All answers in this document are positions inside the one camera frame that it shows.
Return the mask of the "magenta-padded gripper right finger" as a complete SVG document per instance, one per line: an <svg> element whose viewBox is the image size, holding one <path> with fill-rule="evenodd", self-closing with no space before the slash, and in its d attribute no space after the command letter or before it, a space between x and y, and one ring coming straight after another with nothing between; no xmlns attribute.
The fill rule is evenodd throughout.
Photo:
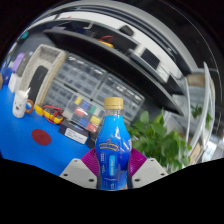
<svg viewBox="0 0 224 224"><path fill-rule="evenodd" d="M136 149L131 150L128 163L128 188L136 189L167 176L155 158L147 158Z"/></svg>

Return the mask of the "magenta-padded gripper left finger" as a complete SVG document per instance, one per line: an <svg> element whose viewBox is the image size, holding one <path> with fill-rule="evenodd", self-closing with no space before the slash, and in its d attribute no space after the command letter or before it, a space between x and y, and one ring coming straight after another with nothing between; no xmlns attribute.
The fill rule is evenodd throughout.
<svg viewBox="0 0 224 224"><path fill-rule="evenodd" d="M84 188L97 189L100 168L95 149L89 150L81 159L73 158L60 177Z"/></svg>

